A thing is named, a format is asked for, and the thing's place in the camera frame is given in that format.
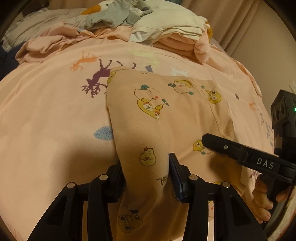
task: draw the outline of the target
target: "folded pink garment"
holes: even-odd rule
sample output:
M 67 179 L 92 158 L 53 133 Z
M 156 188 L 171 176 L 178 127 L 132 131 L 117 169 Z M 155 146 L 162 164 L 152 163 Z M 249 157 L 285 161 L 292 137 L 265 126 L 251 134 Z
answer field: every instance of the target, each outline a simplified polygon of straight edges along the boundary
M 153 44 L 154 47 L 196 59 L 204 64 L 210 57 L 211 47 L 206 31 L 198 41 L 172 33 Z
M 66 21 L 45 30 L 40 37 L 30 39 L 17 52 L 15 59 L 20 63 L 42 62 L 56 55 L 66 47 L 89 38 L 114 38 L 129 40 L 132 27 L 101 28 L 92 33 L 88 30 L 78 32 L 76 28 L 66 26 Z

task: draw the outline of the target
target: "gray garment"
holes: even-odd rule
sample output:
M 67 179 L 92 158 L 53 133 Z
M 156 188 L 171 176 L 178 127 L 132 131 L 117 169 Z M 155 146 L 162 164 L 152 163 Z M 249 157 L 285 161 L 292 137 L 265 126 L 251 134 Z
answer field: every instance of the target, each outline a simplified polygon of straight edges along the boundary
M 144 10 L 142 15 L 153 12 L 143 0 L 138 1 L 136 8 Z M 85 21 L 85 29 L 116 28 L 119 25 L 133 26 L 139 19 L 141 17 L 130 11 L 130 3 L 127 0 L 115 0 L 108 6 L 107 10 L 88 15 Z

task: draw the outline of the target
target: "beige wall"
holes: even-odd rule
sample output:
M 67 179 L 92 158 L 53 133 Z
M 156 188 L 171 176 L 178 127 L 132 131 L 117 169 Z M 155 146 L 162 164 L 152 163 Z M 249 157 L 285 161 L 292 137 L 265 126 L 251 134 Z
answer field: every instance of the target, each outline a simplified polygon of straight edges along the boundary
M 280 89 L 296 80 L 296 42 L 279 16 L 263 1 L 232 57 L 252 73 L 270 106 Z

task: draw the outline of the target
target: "camera lens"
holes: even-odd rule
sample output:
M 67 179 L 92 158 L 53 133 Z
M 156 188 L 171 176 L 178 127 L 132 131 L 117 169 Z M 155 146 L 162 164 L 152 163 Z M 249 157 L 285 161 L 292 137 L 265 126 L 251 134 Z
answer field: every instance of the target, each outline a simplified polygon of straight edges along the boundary
M 284 113 L 285 113 L 284 105 L 281 104 L 281 115 L 284 115 Z
M 279 109 L 276 109 L 276 119 L 279 120 Z

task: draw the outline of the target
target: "black handle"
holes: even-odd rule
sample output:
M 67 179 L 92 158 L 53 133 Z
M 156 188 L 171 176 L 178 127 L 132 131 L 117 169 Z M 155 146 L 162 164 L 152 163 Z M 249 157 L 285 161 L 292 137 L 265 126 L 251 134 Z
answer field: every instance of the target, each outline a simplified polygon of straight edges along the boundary
M 276 196 L 281 192 L 286 190 L 290 184 L 275 180 L 264 174 L 261 175 L 262 181 L 267 185 L 267 198 L 274 203 L 274 207 L 269 210 L 271 213 L 271 218 L 269 222 L 264 222 L 261 224 L 261 228 L 264 230 L 265 234 L 268 234 L 271 230 L 274 230 L 279 222 L 279 216 L 282 214 L 284 208 L 286 207 L 286 201 L 278 203 L 276 201 Z

